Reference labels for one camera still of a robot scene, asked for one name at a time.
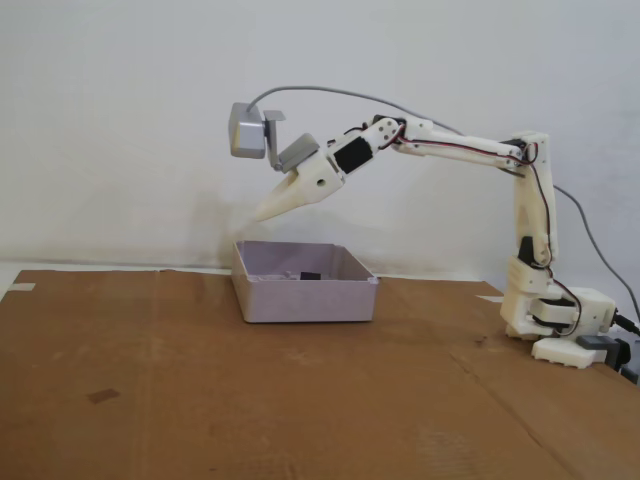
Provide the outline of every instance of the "gray cable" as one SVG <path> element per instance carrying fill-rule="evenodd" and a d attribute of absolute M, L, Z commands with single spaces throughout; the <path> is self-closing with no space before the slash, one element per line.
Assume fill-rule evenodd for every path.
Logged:
<path fill-rule="evenodd" d="M 587 221 L 587 216 L 584 213 L 582 205 L 580 205 L 580 202 L 573 195 L 571 195 L 569 192 L 567 192 L 563 188 L 560 188 L 557 185 L 554 185 L 553 188 L 558 190 L 560 193 L 564 194 L 569 200 L 571 200 L 573 203 L 575 203 L 576 207 L 578 207 L 578 211 L 580 212 L 580 216 L 582 217 L 582 223 L 584 223 L 584 228 L 587 231 L 587 235 L 589 235 L 589 240 L 591 240 L 591 244 L 593 245 L 593 248 L 595 248 L 598 256 L 600 257 L 600 260 L 602 260 L 602 263 L 604 263 L 605 266 L 609 269 L 609 271 L 611 273 L 613 273 L 613 275 L 618 280 L 620 280 L 620 283 L 622 283 L 625 286 L 625 288 L 627 289 L 627 291 L 629 292 L 629 296 L 631 297 L 631 300 L 633 301 L 633 307 L 636 310 L 636 315 L 638 316 L 638 320 L 640 320 L 640 308 L 638 308 L 638 301 L 636 300 L 636 295 L 633 293 L 633 289 L 629 286 L 629 284 L 625 281 L 625 279 L 622 278 L 620 276 L 620 274 L 618 272 L 616 272 L 615 269 L 611 265 L 609 265 L 609 262 L 607 262 L 607 259 L 604 258 L 604 255 L 600 251 L 600 247 L 598 246 L 598 243 L 596 242 L 596 239 L 593 238 L 593 234 L 591 233 L 591 228 L 589 228 L 589 222 Z"/>
<path fill-rule="evenodd" d="M 408 113 L 409 115 L 413 115 L 414 117 L 418 117 L 418 118 L 423 118 L 425 120 L 430 120 L 434 123 L 434 125 L 438 125 L 439 127 L 442 128 L 446 128 L 447 130 L 452 131 L 453 133 L 457 133 L 458 135 L 462 135 L 464 136 L 459 130 L 456 130 L 453 127 L 450 127 L 448 125 L 445 125 L 442 122 L 439 122 L 437 120 L 434 120 L 431 117 L 427 117 L 426 115 L 421 115 L 417 112 L 414 112 L 413 110 L 409 110 L 406 107 L 403 107 L 402 105 L 398 105 L 397 103 L 394 102 L 390 102 L 389 100 L 384 100 L 382 98 L 379 97 L 375 97 L 373 95 L 366 95 L 364 93 L 357 93 L 357 92 L 350 92 L 348 90 L 341 90 L 339 88 L 330 88 L 330 87 L 316 87 L 313 85 L 293 85 L 293 86 L 285 86 L 285 87 L 276 87 L 276 88 L 272 88 L 271 90 L 267 90 L 266 92 L 258 95 L 247 107 L 247 112 L 249 110 L 251 110 L 256 103 L 258 103 L 260 100 L 262 100 L 264 97 L 271 95 L 272 93 L 275 92 L 281 92 L 283 90 L 316 90 L 319 92 L 330 92 L 330 93 L 338 93 L 340 95 L 348 95 L 350 97 L 360 97 L 360 98 L 364 98 L 366 100 L 373 100 L 374 102 L 378 102 L 378 103 L 384 103 L 385 105 L 389 105 L 390 107 L 393 108 L 397 108 L 398 110 L 401 110 L 405 113 Z"/>

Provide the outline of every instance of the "gray block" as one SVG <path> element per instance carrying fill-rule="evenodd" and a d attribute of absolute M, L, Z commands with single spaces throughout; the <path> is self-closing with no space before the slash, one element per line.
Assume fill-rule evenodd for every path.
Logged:
<path fill-rule="evenodd" d="M 248 103 L 234 103 L 229 115 L 229 147 L 231 155 L 242 158 L 264 158 L 265 131 L 260 110 Z"/>
<path fill-rule="evenodd" d="M 297 167 L 320 149 L 320 145 L 310 133 L 305 133 L 285 148 L 280 154 L 282 171 L 288 172 Z"/>
<path fill-rule="evenodd" d="M 605 335 L 580 335 L 576 338 L 576 343 L 585 350 L 606 350 L 607 357 L 604 362 L 615 370 L 620 344 L 611 337 Z"/>
<path fill-rule="evenodd" d="M 302 272 L 321 280 L 300 280 Z M 346 248 L 321 243 L 237 242 L 232 280 L 249 323 L 366 322 L 378 290 Z"/>

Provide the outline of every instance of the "cardboard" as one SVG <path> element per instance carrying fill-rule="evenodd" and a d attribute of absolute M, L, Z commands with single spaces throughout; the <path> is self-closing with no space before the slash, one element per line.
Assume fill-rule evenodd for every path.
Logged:
<path fill-rule="evenodd" d="M 2 479 L 638 478 L 640 396 L 534 361 L 484 283 L 382 279 L 374 321 L 247 324 L 231 279 L 23 272 Z"/>

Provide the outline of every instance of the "white tape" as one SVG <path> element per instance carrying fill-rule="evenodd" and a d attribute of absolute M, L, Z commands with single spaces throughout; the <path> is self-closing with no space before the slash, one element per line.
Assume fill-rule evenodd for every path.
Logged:
<path fill-rule="evenodd" d="M 14 283 L 7 290 L 9 292 L 30 292 L 35 286 L 35 283 Z"/>
<path fill-rule="evenodd" d="M 488 300 L 489 302 L 493 303 L 502 303 L 502 300 L 504 300 L 504 297 L 491 297 L 485 295 L 476 295 L 476 297 L 482 298 L 483 300 Z"/>

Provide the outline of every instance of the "white robotic arm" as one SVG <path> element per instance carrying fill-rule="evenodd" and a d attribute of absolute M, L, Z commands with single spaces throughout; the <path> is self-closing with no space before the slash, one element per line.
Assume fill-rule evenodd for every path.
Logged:
<path fill-rule="evenodd" d="M 252 156 L 246 154 L 248 143 L 237 126 L 243 122 L 257 125 L 260 120 L 259 113 L 256 117 L 256 112 L 246 108 L 247 104 L 235 104 L 230 119 L 231 151 L 236 156 Z M 267 143 L 274 147 L 275 126 L 269 128 L 267 112 L 265 116 Z M 274 135 L 271 141 L 269 131 Z M 548 135 L 524 132 L 496 142 L 438 131 L 433 122 L 411 115 L 376 116 L 362 128 L 328 142 L 327 148 L 305 134 L 277 158 L 270 148 L 273 168 L 286 172 L 287 177 L 259 206 L 257 219 L 323 200 L 389 146 L 400 153 L 478 163 L 514 174 L 519 252 L 509 258 L 508 286 L 500 311 L 507 322 L 507 335 L 537 340 L 532 350 L 536 358 L 579 368 L 598 361 L 610 363 L 613 350 L 617 356 L 616 342 L 596 336 L 608 331 L 613 321 L 613 300 L 592 289 L 569 289 L 551 270 L 558 243 Z"/>

